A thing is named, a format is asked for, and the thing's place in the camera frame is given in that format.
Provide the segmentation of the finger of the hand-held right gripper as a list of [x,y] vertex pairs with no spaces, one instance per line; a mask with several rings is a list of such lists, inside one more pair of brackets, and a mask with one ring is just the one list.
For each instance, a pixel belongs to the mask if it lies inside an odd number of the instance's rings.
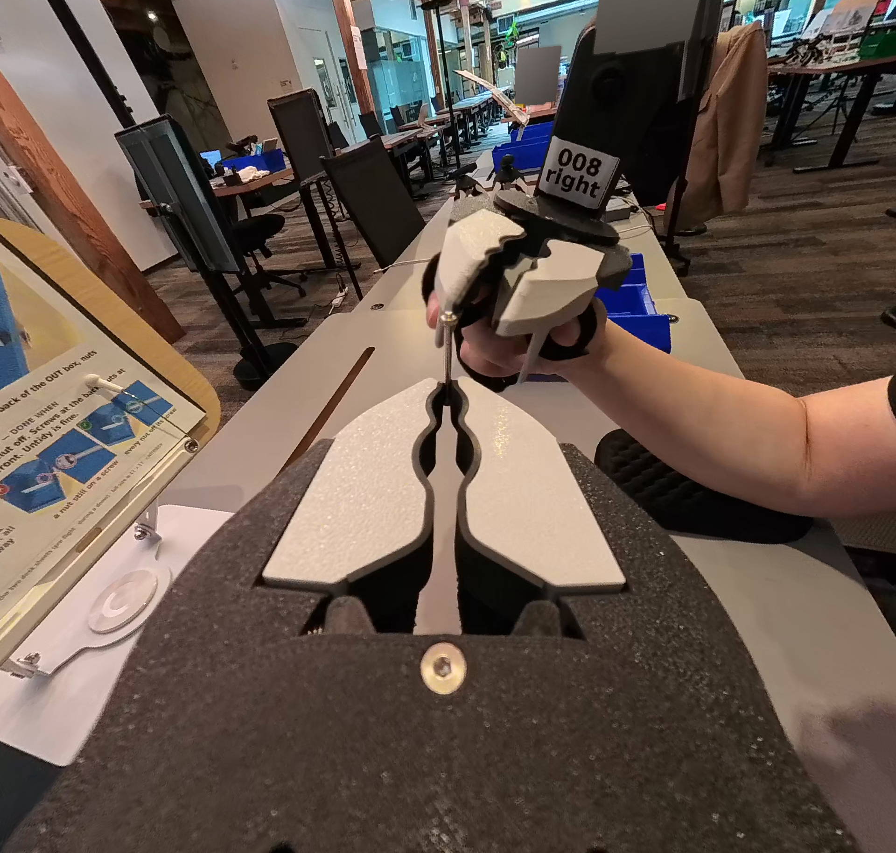
[[[537,258],[504,273],[493,313],[495,332],[501,338],[529,339],[516,384],[528,379],[539,360],[562,362],[586,353],[597,330],[592,301],[607,256],[579,243],[550,240]],[[550,339],[554,328],[570,321],[577,323],[574,344]]]
[[487,209],[449,226],[434,261],[433,321],[526,321],[526,235]]

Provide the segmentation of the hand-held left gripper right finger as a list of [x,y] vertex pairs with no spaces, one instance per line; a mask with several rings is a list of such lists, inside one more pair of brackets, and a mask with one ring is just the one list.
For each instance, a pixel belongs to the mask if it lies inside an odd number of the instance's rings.
[[625,578],[554,435],[463,377],[452,389],[463,473],[458,577],[475,598],[559,598],[623,589]]

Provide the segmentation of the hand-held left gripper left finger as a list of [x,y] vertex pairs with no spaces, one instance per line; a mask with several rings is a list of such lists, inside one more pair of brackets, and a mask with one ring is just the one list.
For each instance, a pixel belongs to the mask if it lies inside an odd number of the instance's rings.
[[264,566],[266,584],[339,595],[383,582],[415,598],[432,568],[437,432],[432,378],[343,427]]

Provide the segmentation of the blue plastic bin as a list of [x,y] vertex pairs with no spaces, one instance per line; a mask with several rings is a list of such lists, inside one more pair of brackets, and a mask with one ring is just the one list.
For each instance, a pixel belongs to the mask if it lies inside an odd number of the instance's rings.
[[616,325],[652,347],[671,353],[670,320],[657,310],[646,284],[644,255],[631,253],[632,267],[622,285],[612,290],[599,288],[595,297]]

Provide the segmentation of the long metal screw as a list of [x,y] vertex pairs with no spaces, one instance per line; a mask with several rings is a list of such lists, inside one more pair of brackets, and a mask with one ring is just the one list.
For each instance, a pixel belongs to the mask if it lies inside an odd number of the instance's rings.
[[453,328],[446,328],[446,327],[442,326],[442,324],[440,323],[440,317],[439,317],[439,330],[442,331],[443,366],[444,366],[444,378],[443,378],[442,387],[443,387],[445,405],[450,404],[450,399],[451,399],[451,395],[452,395],[453,364],[454,364],[454,328],[455,328],[456,324],[457,324],[457,322],[454,324]]

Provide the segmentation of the person's right forearm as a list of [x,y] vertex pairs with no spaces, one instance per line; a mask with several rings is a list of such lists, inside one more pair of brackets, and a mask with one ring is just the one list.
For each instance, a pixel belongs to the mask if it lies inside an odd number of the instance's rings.
[[680,362],[613,323],[595,371],[599,408],[708,488],[815,518],[894,511],[890,377],[798,398]]

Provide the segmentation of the wooden top desk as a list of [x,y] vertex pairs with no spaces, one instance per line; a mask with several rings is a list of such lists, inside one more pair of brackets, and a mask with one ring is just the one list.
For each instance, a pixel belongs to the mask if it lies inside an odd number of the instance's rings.
[[235,184],[227,184],[226,179],[220,179],[213,181],[207,178],[201,178],[202,182],[205,183],[206,186],[209,186],[212,193],[215,197],[220,200],[230,200],[231,198],[236,198],[238,202],[241,204],[242,212],[245,218],[251,218],[253,215],[252,210],[254,209],[259,215],[266,214],[272,210],[274,210],[274,205],[271,206],[253,206],[250,201],[251,198],[261,190],[266,190],[268,188],[278,186],[278,185],[289,185],[295,182],[296,176],[290,168],[286,168],[282,171],[276,173],[268,173],[268,174],[260,174],[255,175],[250,179],[247,183],[241,183],[239,176],[237,175],[237,183]]
[[771,74],[787,77],[790,81],[786,88],[782,108],[772,133],[771,141],[766,147],[765,166],[771,167],[778,152],[792,147],[791,137],[796,129],[802,104],[812,78],[832,74],[844,74],[849,78],[853,76],[861,77],[857,96],[847,114],[828,162],[819,165],[795,167],[792,170],[793,173],[799,175],[878,164],[879,159],[877,157],[849,161],[847,156],[878,83],[885,74],[894,74],[894,72],[894,55],[847,64],[797,66],[780,63],[774,66]]

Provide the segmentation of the person's right hand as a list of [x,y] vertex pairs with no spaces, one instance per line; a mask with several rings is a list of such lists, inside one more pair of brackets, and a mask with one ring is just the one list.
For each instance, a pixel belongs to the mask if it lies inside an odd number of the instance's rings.
[[552,361],[541,356],[529,356],[530,341],[527,336],[502,338],[492,329],[490,319],[483,318],[462,330],[459,356],[464,369],[469,375],[504,379],[521,374],[523,368],[529,366],[531,373],[554,374],[571,379],[576,369],[585,366],[588,358],[599,354],[606,334],[608,314],[603,302],[592,298],[589,309],[596,317],[597,329],[586,353],[580,358]]

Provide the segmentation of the black monitor on stand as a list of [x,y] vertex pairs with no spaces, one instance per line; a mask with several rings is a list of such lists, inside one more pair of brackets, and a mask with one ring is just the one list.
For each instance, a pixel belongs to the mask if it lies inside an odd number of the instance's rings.
[[249,269],[248,250],[218,205],[200,157],[174,119],[163,115],[120,130],[115,138],[178,254],[203,279],[237,337],[240,360],[233,375],[242,388],[258,390],[297,346],[283,341],[263,344],[257,330],[291,330],[308,322],[304,317],[276,319],[263,289],[268,281],[296,289],[300,285]]
[[687,189],[687,168],[696,124],[712,76],[724,0],[699,0],[690,38],[679,60],[679,85],[658,109],[626,173],[633,192],[643,206],[668,200],[664,232],[658,240],[668,259],[677,265],[678,276],[686,276],[690,259],[681,253],[678,227]]

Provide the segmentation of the tan jacket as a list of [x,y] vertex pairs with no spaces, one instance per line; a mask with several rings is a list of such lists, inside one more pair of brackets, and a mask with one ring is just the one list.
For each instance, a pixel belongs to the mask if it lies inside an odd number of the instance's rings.
[[700,101],[676,235],[746,208],[763,135],[768,88],[758,22],[718,35]]

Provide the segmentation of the black monitor on pole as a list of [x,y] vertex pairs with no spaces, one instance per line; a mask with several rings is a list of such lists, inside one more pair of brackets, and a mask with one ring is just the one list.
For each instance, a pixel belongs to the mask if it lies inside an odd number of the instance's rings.
[[330,229],[342,259],[342,267],[349,274],[357,298],[362,300],[363,292],[357,281],[355,265],[350,261],[341,231],[335,220],[334,211],[323,190],[323,182],[329,179],[323,160],[334,156],[334,150],[323,119],[319,96],[313,88],[305,88],[283,97],[270,99],[267,105],[283,144],[294,180],[298,184],[300,201],[307,214],[309,226],[315,236],[323,263],[327,269],[336,270],[338,268],[316,206],[314,190],[317,192],[330,223]]

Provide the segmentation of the instruction sheet on stand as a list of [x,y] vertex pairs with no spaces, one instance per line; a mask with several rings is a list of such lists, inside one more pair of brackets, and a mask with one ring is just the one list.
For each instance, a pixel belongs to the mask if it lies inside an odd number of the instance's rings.
[[7,220],[2,220],[4,242],[71,297],[126,351],[205,412],[200,424],[187,433],[183,451],[171,454],[165,464],[144,478],[126,502],[108,514],[106,522],[48,571],[13,610],[2,613],[2,668],[28,676],[37,671],[39,656],[12,661],[17,647],[207,444],[218,430],[220,405],[207,379],[64,248],[36,230]]

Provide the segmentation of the black swivel office chair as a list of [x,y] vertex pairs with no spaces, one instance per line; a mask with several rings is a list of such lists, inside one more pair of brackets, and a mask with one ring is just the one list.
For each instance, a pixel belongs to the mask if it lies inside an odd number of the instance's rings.
[[263,216],[255,216],[237,221],[232,225],[235,238],[254,265],[251,273],[256,287],[271,289],[272,284],[279,284],[297,290],[301,298],[308,293],[303,283],[308,280],[308,275],[300,269],[268,270],[258,260],[261,254],[264,258],[273,256],[268,242],[284,230],[286,219],[282,214],[269,213]]

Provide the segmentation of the white sign stand base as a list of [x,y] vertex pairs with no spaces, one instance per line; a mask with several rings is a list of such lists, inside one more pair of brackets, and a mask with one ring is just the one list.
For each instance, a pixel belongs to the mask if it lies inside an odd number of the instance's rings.
[[2,671],[1,740],[65,766],[81,750],[142,626],[199,548],[231,513],[163,505],[158,541],[129,529],[15,650],[37,654],[31,677]]

